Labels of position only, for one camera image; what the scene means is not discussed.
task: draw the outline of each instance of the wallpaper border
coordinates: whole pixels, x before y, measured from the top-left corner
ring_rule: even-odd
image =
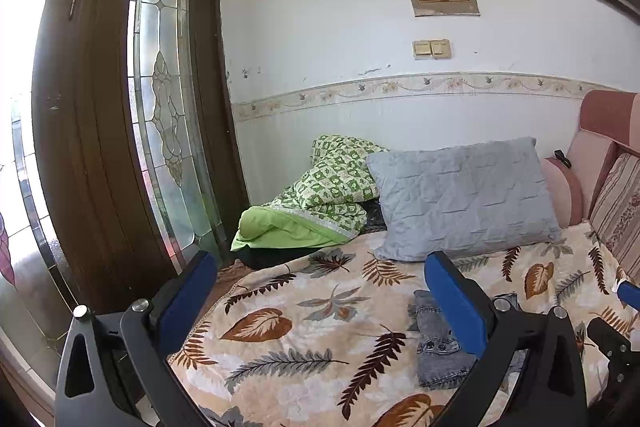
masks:
[[[612,87],[557,76],[521,73],[429,73],[380,76],[300,89],[252,102],[233,103],[236,121],[253,120],[336,103],[432,94],[535,94],[581,100],[593,89]]]

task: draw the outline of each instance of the green patterned blanket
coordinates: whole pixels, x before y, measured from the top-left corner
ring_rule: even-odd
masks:
[[[377,197],[369,153],[385,149],[358,138],[322,135],[312,146],[312,167],[277,198],[242,213],[231,250],[330,247],[356,237],[367,221],[357,204]]]

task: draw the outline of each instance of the white wall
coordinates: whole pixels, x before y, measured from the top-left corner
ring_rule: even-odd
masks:
[[[478,0],[479,17],[421,18],[414,17],[409,0],[221,4],[233,103],[357,78],[435,71],[548,74],[638,90],[640,26],[600,0]],[[414,60],[412,41],[429,38],[449,39],[453,58]],[[328,128],[393,148],[433,148],[517,130],[552,150],[554,141],[568,146],[577,105],[520,95],[432,96],[304,109],[236,127],[250,196],[261,203],[302,174],[311,140]],[[452,108],[464,112],[451,118]],[[505,116],[496,118],[494,111]],[[412,123],[425,126],[419,142],[404,139]]]

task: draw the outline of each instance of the folded jeans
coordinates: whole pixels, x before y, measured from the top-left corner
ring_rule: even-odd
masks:
[[[442,309],[430,291],[416,290],[415,314],[420,331],[420,343],[417,349],[418,381],[421,387],[433,389],[451,389],[458,387],[476,363],[476,357],[463,351],[460,343],[452,334]],[[507,299],[516,309],[521,309],[517,295],[509,293],[497,295]],[[505,378],[513,371],[522,368],[526,350],[516,351]]]

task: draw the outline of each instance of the leaf-patterned blanket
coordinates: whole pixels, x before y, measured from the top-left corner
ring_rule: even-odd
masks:
[[[213,425],[428,425],[440,412],[454,391],[418,386],[419,333],[409,312],[414,290],[426,288],[424,264],[375,259],[371,251],[385,233],[250,273],[210,309],[171,364]],[[586,325],[600,316],[629,336],[636,311],[612,292],[626,276],[589,223],[563,230],[557,244],[455,264],[490,296],[517,293],[525,311],[562,304],[588,398],[598,396],[607,359]],[[498,391],[484,424],[500,416],[507,399]]]

